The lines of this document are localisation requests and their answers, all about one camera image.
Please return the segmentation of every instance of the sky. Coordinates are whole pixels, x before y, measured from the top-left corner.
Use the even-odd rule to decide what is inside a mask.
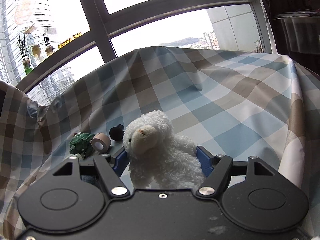
[[[109,13],[146,0],[104,0]],[[66,40],[81,31],[90,30],[80,0],[51,0],[51,10],[59,38]],[[203,33],[212,31],[206,10],[188,12],[136,28],[113,38],[111,41],[118,56],[134,49],[156,46],[188,37],[200,38]],[[85,52],[68,63],[74,79],[78,80],[92,70],[103,65],[97,47]]]

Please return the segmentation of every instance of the white stuffed sheep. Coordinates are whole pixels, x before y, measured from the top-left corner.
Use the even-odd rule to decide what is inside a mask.
[[[195,143],[174,135],[170,119],[161,111],[132,121],[124,132],[123,144],[135,188],[146,188],[154,179],[161,189],[197,189],[204,181]]]

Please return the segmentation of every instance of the skyscraper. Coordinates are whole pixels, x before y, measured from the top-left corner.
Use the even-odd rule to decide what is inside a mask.
[[[216,38],[214,31],[205,32],[203,36],[204,36],[205,42],[209,46],[209,49],[220,49],[218,40]]]
[[[16,86],[26,76],[18,37],[26,31],[28,56],[33,67],[36,61],[31,47],[39,44],[45,56],[43,33],[48,31],[51,45],[57,50],[60,40],[54,26],[49,0],[0,0],[0,78]],[[38,84],[28,95],[41,104],[49,104],[73,83],[73,74],[66,65]]]

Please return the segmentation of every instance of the window frame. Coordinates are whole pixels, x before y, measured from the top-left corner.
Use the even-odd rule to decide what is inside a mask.
[[[250,4],[263,51],[272,53],[260,0],[148,0],[109,14],[104,0],[80,0],[90,31],[57,50],[24,77],[17,88],[30,92],[42,80],[82,53],[97,46],[104,63],[115,59],[111,38],[174,15],[219,6]]]

